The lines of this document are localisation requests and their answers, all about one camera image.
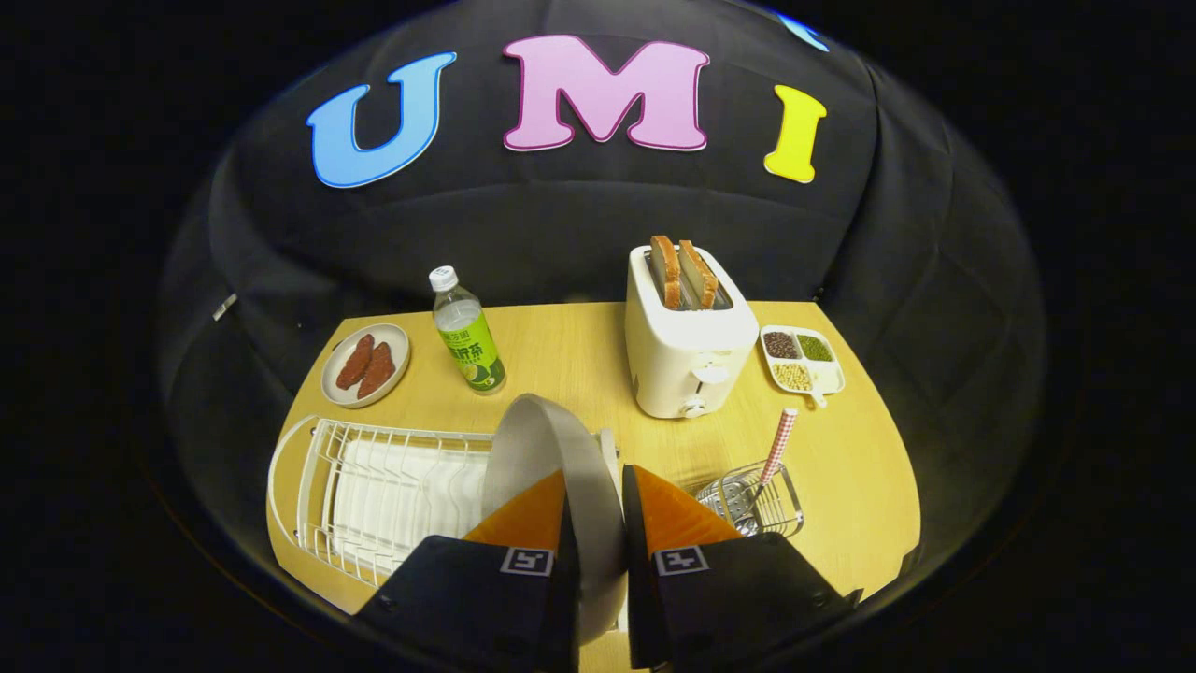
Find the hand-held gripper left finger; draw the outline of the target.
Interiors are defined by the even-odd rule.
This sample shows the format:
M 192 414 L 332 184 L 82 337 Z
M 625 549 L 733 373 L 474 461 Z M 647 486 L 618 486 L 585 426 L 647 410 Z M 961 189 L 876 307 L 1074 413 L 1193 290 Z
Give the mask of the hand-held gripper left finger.
M 560 470 L 462 539 L 431 536 L 354 616 L 405 672 L 576 672 L 579 558 Z

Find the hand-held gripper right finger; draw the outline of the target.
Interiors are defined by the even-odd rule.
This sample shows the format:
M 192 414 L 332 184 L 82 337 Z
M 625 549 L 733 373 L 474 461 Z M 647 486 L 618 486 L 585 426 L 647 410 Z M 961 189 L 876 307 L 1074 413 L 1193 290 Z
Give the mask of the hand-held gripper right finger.
M 777 533 L 744 536 L 648 469 L 622 472 L 631 665 L 663 672 L 791 672 L 850 616 L 841 594 Z

